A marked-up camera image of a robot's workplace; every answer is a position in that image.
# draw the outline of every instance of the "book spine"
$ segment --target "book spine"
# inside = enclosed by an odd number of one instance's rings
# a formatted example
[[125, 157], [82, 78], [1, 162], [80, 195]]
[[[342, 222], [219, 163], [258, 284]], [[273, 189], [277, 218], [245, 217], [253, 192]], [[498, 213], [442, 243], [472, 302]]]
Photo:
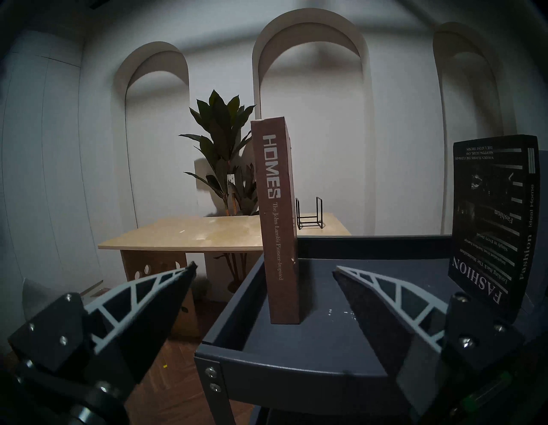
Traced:
[[523, 203], [526, 213], [525, 226], [523, 227], [524, 237], [521, 244], [520, 268], [517, 272], [516, 293], [512, 296], [512, 308], [521, 306], [521, 298], [525, 294], [529, 273], [533, 264], [533, 253], [536, 244], [536, 230], [539, 219], [539, 198], [540, 198], [540, 164], [539, 151], [536, 144], [529, 144], [527, 149], [528, 173], [525, 178], [525, 191]]
[[270, 321], [298, 324], [291, 146], [283, 117], [251, 121]]

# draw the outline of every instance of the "shelf leg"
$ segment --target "shelf leg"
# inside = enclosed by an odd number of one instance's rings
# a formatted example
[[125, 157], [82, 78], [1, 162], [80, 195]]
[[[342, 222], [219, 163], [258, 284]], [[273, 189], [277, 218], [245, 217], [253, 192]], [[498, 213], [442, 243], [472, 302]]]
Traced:
[[194, 363], [215, 425], [236, 425], [220, 363], [196, 356]]

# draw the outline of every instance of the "wooden table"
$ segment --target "wooden table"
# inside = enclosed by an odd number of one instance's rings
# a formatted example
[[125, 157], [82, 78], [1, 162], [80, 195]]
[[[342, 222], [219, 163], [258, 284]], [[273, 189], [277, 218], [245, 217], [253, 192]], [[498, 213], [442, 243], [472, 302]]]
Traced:
[[[303, 228], [298, 235], [348, 236], [331, 213], [323, 213], [324, 227]], [[259, 216], [171, 217], [131, 230], [99, 245], [100, 250], [120, 250], [125, 276], [130, 280], [185, 267], [190, 252], [262, 251]], [[198, 322], [189, 291], [172, 333], [198, 336]]]

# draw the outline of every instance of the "book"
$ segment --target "book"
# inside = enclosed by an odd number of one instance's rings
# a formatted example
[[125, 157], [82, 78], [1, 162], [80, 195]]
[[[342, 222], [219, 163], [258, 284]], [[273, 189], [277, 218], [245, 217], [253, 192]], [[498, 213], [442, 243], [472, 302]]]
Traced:
[[298, 324], [297, 228], [286, 120], [251, 121], [251, 135], [270, 321]]
[[514, 320], [527, 288], [539, 213], [535, 136], [453, 145], [454, 211], [449, 277]]

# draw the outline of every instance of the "plant stem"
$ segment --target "plant stem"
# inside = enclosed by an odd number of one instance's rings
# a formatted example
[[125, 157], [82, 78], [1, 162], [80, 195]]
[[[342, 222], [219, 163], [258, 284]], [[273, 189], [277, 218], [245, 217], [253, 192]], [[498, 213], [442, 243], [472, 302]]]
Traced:
[[236, 196], [234, 194], [232, 194], [232, 207], [234, 208], [234, 215], [237, 214], [237, 210], [236, 210]]
[[240, 260], [242, 262], [242, 273], [243, 277], [242, 280], [246, 278], [246, 262], [247, 262], [247, 252], [241, 252], [240, 253]]
[[236, 280], [239, 281], [238, 266], [236, 263], [236, 254], [234, 253], [232, 253], [232, 262], [234, 263], [234, 275], [236, 276]]
[[230, 256], [227, 253], [223, 254], [226, 258], [226, 264], [228, 264], [230, 273], [232, 274], [232, 278], [236, 280], [237, 275], [234, 273], [234, 269], [232, 268], [232, 264], [230, 263]]

